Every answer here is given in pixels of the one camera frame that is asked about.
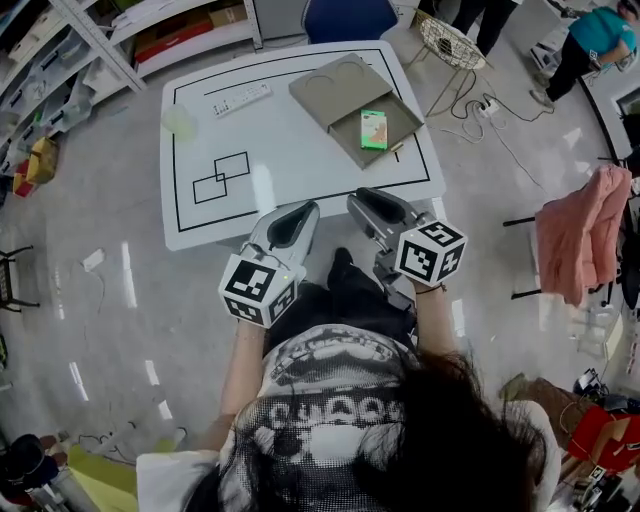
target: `floor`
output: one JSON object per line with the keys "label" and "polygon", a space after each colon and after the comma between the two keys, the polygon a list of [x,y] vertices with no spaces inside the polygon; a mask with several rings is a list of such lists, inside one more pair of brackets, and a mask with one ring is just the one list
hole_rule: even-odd
{"label": "floor", "polygon": [[[406,33],[389,39],[403,61],[419,48]],[[156,76],[144,94],[124,93],[105,103],[68,135],[51,183],[29,200],[7,200],[0,247],[35,246],[18,257],[20,293],[42,302],[21,315],[0,312],[9,350],[0,382],[13,383],[0,393],[0,426],[9,439],[64,430],[75,441],[133,420],[137,431],[119,445],[133,460],[174,427],[187,428],[194,439],[216,417],[235,325],[216,289],[232,249],[165,248],[160,97],[167,80],[250,49],[239,45],[184,64]],[[526,62],[506,41],[499,41],[491,63],[482,71],[488,82],[479,78],[468,98],[493,88],[521,116],[539,112],[528,95]],[[435,57],[407,71],[424,112],[449,73]],[[533,123],[504,109],[501,115],[508,127],[500,136],[540,186],[488,123],[484,140],[471,144],[441,131],[461,131],[448,113],[427,120],[448,187],[447,217],[469,236],[463,269],[448,283],[455,328],[488,396],[519,371],[570,387],[586,368],[604,367],[602,359],[577,352],[570,339],[573,312],[561,300],[510,300],[514,289],[534,285],[531,252],[525,229],[502,227],[585,183],[596,157],[607,154],[596,119],[579,88],[558,102],[553,115]],[[357,263],[371,268],[375,246],[346,216],[327,218],[307,260],[313,279],[323,279],[334,248],[343,244]],[[86,272],[82,261],[99,249],[104,261]],[[145,411],[150,414],[142,420]],[[85,447],[95,446],[81,439]]]}

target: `open cardboard box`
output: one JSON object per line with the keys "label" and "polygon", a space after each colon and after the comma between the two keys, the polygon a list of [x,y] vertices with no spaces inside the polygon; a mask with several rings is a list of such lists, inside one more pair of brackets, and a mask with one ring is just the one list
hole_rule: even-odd
{"label": "open cardboard box", "polygon": [[391,85],[355,53],[294,80],[289,92],[361,169],[387,152],[360,147],[361,110],[385,113],[388,148],[423,124],[393,94]]}

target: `pink jacket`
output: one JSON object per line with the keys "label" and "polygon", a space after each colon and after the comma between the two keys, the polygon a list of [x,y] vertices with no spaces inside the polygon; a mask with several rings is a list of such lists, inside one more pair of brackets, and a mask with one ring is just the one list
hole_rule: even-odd
{"label": "pink jacket", "polygon": [[585,288],[616,277],[616,241],[631,173],[603,165],[580,190],[536,214],[540,288],[579,306]]}

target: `metal rack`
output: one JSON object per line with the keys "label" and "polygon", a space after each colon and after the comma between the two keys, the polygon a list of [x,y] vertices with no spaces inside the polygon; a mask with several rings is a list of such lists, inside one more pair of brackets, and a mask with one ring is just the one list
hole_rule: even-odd
{"label": "metal rack", "polygon": [[[10,25],[20,11],[27,7],[29,1],[30,0],[21,0],[16,4],[14,11],[8,16],[5,23],[0,26],[0,33]],[[63,86],[66,81],[77,75],[98,58],[102,59],[109,70],[118,77],[118,82],[111,90],[93,94],[91,98],[92,105],[98,104],[100,101],[126,87],[135,92],[143,91],[147,87],[143,80],[144,77],[201,52],[243,40],[252,40],[256,49],[262,47],[262,38],[260,36],[253,0],[244,0],[247,20],[219,27],[194,37],[134,67],[129,63],[120,48],[124,41],[172,16],[206,4],[214,4],[215,0],[179,0],[175,4],[171,4],[159,10],[157,13],[147,16],[143,20],[128,25],[123,29],[114,30],[110,38],[105,35],[103,30],[98,27],[96,22],[87,13],[87,9],[96,1],[97,0],[49,0],[49,3],[61,15],[62,19],[50,29],[44,38],[34,44],[20,62],[14,64],[4,81],[0,83],[0,99],[4,100],[5,98],[3,98],[3,96],[7,96],[12,87],[16,87],[16,82],[22,79],[23,74],[28,71],[28,67],[32,65],[36,56],[41,54],[43,48],[47,48],[47,45],[68,27],[71,27],[72,30],[77,32],[90,47],[90,50],[86,57],[68,69],[68,71],[60,73],[59,76],[54,77],[55,79],[52,80],[51,83],[47,83],[44,94],[38,97],[37,100],[26,105],[25,108],[18,113],[18,121],[15,129],[10,129],[4,136],[0,136],[0,163],[2,163],[2,160],[5,158],[8,145],[32,123],[33,116],[42,109],[47,99],[53,95],[59,87]],[[52,136],[55,133],[57,133],[57,128],[49,130],[46,135]],[[0,172],[5,168],[4,165],[0,167]]]}

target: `long dark hair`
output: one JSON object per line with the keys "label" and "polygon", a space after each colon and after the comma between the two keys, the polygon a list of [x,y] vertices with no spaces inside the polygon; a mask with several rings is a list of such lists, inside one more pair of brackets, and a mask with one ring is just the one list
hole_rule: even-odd
{"label": "long dark hair", "polygon": [[[407,365],[403,373],[392,391],[403,409],[397,424],[389,426],[398,429],[395,441],[389,446],[365,436],[350,465],[350,478],[358,488],[357,508],[530,511],[546,459],[542,434],[526,418],[514,417],[513,411],[507,414],[506,406],[496,414],[482,398],[471,362],[461,355],[423,353],[419,366]],[[276,433],[274,446],[286,428]],[[239,451],[247,461],[251,494],[251,503],[242,507],[234,506],[233,499],[223,502],[218,492]],[[275,468],[274,454],[263,453],[238,428],[227,463],[200,481],[185,512],[306,508],[297,499],[308,483],[303,475],[295,466],[286,474],[281,466]]]}

